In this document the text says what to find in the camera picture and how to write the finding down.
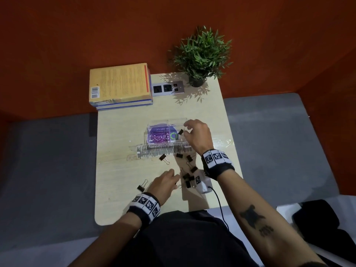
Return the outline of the person's left hand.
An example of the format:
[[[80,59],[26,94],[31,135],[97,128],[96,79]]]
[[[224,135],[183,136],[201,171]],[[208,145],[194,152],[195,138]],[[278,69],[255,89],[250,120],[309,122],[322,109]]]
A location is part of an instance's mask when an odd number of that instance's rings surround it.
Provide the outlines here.
[[[165,191],[163,187],[163,173],[155,178],[149,185],[146,192],[152,194],[159,202],[160,206],[163,206],[171,196],[173,191]]]

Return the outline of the person's right hand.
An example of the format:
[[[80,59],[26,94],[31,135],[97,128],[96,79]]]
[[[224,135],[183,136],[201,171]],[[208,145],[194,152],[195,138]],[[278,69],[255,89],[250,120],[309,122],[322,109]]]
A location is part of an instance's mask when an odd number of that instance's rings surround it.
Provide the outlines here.
[[[188,130],[194,129],[194,136],[185,136],[185,138],[198,155],[201,156],[204,152],[214,149],[211,132],[206,123],[198,119],[188,120],[184,126]]]

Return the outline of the person's right forearm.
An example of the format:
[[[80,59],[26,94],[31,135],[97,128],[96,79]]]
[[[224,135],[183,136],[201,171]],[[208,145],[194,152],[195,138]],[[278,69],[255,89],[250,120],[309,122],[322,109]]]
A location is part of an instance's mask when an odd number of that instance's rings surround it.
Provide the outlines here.
[[[234,170],[223,172],[217,182],[265,267],[327,267],[286,219]]]

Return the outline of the person's left forearm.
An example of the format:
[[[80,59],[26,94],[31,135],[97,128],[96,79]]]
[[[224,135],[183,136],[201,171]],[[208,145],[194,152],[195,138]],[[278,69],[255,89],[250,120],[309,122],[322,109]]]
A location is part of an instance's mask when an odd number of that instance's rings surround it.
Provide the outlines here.
[[[108,267],[142,226],[140,218],[128,212],[105,229],[68,267]]]

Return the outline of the scattered group of binder clips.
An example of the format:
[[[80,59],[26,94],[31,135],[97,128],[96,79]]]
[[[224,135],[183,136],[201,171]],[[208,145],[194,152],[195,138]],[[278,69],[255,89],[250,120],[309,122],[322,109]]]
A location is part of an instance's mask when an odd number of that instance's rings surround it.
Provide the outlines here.
[[[184,166],[183,164],[180,164],[180,169],[181,169],[180,172],[186,188],[196,188],[195,177],[193,176],[193,174],[198,170],[197,166],[195,165],[196,156],[197,154],[175,153],[175,158],[178,159],[178,162],[184,161],[185,163]],[[159,160],[164,161],[166,162],[167,165],[169,165],[169,162],[167,161],[166,158],[167,156],[163,154],[161,157],[159,157]],[[148,184],[148,180],[145,179],[143,184],[137,186],[137,190],[140,192],[144,192],[146,189],[145,186],[147,184]]]

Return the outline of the clear plastic box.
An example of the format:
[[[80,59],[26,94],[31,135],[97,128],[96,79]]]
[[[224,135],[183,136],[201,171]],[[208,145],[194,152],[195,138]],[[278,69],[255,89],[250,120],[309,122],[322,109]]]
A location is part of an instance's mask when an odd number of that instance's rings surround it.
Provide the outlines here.
[[[156,146],[175,146],[177,144],[188,144],[190,145],[185,136],[184,133],[182,135],[178,135],[178,132],[183,129],[186,130],[186,127],[184,126],[184,123],[187,121],[186,118],[179,118],[179,119],[171,119],[171,120],[155,120],[149,122],[147,125],[147,130],[144,133],[146,144],[150,147],[156,147]],[[171,141],[166,144],[148,144],[147,143],[147,134],[149,131],[169,131],[170,133],[170,138]]]

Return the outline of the purple paper clips bundle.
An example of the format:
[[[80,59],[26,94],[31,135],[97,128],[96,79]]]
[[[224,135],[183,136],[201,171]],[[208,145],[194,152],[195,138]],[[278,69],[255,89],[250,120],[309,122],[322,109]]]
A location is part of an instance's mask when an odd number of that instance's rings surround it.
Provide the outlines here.
[[[169,131],[149,131],[147,134],[148,144],[166,144],[171,141]]]

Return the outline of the clear plastic box lid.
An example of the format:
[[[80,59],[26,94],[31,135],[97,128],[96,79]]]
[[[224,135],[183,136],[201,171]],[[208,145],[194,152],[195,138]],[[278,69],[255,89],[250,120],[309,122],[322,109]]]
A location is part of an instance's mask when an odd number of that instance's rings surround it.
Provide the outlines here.
[[[156,146],[150,147],[147,144],[139,144],[130,146],[129,149],[133,151],[127,155],[127,161],[136,161],[143,158],[160,157],[161,155],[170,155],[174,153],[189,153],[193,152],[193,148],[186,144],[177,144],[175,146]]]

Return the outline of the left marker-printed wristband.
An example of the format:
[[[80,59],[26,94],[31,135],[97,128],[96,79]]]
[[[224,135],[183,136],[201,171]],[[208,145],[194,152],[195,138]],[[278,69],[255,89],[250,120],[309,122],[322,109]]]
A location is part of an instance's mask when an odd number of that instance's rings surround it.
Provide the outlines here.
[[[127,212],[137,215],[145,228],[159,216],[161,205],[154,195],[144,192],[137,194],[130,202]]]

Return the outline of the marker-printed wristband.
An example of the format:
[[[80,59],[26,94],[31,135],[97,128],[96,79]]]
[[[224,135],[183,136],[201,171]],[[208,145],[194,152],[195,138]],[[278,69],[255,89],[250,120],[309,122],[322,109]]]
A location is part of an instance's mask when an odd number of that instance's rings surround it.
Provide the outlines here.
[[[154,195],[144,192],[137,194],[130,202],[127,212],[137,215],[145,228],[159,216],[161,205]]]
[[[201,160],[206,175],[214,180],[217,180],[222,173],[229,169],[235,170],[226,153],[218,149],[210,149],[204,152],[201,155]]]

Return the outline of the silver power outlet panel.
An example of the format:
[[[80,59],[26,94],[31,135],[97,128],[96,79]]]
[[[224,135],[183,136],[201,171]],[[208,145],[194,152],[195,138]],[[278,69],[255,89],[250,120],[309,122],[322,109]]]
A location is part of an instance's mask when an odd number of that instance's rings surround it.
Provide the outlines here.
[[[165,96],[165,95],[178,95],[184,94],[183,81],[172,81],[164,83],[153,84],[153,97]]]

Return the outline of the person's black clothing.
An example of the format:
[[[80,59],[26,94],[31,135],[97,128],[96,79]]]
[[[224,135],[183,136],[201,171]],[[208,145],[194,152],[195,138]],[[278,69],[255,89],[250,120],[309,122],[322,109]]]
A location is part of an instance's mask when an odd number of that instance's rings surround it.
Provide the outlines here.
[[[207,211],[159,215],[110,267],[259,267],[241,240]]]

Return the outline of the green potted artificial plant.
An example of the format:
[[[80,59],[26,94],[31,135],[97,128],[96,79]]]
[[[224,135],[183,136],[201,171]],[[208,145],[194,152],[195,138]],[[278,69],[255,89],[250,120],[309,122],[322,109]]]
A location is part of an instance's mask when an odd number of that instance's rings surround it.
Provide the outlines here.
[[[198,26],[189,37],[180,40],[170,52],[171,63],[188,76],[189,84],[198,88],[208,78],[220,79],[230,61],[232,40],[225,40],[218,30]]]

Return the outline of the white sheet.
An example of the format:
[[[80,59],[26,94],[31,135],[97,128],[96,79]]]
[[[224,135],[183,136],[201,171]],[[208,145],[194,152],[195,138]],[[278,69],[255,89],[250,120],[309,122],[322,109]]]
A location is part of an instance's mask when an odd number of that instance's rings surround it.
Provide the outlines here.
[[[292,224],[293,223],[292,216],[296,212],[301,210],[301,206],[299,203],[293,203],[293,204],[288,204],[288,205],[277,206],[276,209],[279,212],[279,214],[281,214],[284,217],[284,219],[287,220],[287,222],[289,224]]]

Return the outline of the black bag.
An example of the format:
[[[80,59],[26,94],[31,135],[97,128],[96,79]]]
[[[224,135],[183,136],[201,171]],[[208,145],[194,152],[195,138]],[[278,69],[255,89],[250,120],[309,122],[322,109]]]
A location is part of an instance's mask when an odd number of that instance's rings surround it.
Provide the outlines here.
[[[291,217],[306,242],[356,264],[356,243],[325,200],[303,202]]]

